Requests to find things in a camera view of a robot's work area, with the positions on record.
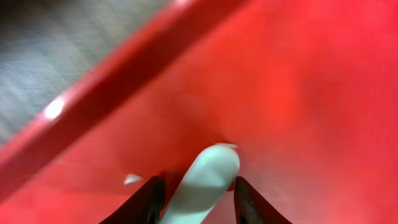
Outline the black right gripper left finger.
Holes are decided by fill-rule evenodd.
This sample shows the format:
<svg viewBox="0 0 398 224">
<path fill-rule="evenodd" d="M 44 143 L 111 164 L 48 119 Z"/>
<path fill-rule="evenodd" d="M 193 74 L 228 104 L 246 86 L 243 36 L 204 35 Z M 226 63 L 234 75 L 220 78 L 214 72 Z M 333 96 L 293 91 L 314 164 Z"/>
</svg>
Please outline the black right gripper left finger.
<svg viewBox="0 0 398 224">
<path fill-rule="evenodd" d="M 165 182 L 155 175 L 100 224 L 156 224 L 164 202 Z"/>
</svg>

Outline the white plastic spoon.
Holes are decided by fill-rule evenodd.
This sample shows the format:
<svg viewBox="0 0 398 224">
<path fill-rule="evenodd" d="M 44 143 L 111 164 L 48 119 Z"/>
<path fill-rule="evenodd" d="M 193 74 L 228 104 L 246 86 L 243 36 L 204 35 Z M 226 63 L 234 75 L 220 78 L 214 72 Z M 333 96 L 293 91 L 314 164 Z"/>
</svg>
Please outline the white plastic spoon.
<svg viewBox="0 0 398 224">
<path fill-rule="evenodd" d="M 193 161 L 165 207 L 160 224 L 199 224 L 235 180 L 237 145 L 217 143 Z"/>
</svg>

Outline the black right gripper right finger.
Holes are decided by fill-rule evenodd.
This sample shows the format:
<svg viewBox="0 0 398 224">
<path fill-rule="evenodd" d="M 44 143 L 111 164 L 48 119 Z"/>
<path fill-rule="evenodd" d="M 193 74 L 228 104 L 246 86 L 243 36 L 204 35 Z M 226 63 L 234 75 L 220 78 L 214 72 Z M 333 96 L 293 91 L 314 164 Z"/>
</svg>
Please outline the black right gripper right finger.
<svg viewBox="0 0 398 224">
<path fill-rule="evenodd" d="M 234 209 L 237 224 L 292 224 L 241 176 L 234 181 Z"/>
</svg>

